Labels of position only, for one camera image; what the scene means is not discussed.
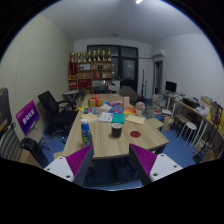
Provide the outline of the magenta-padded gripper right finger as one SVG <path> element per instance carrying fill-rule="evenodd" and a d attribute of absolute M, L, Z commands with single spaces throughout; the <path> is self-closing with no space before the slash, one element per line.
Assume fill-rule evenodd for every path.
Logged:
<path fill-rule="evenodd" d="M 182 169 L 166 154 L 156 155 L 134 144 L 129 144 L 129 155 L 143 186 Z"/>

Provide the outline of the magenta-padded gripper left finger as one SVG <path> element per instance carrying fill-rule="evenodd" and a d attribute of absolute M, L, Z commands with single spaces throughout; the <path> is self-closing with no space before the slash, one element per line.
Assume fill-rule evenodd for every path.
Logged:
<path fill-rule="evenodd" d="M 93 155 L 94 148 L 89 145 L 67 157 L 59 156 L 44 170 L 82 186 Z"/>

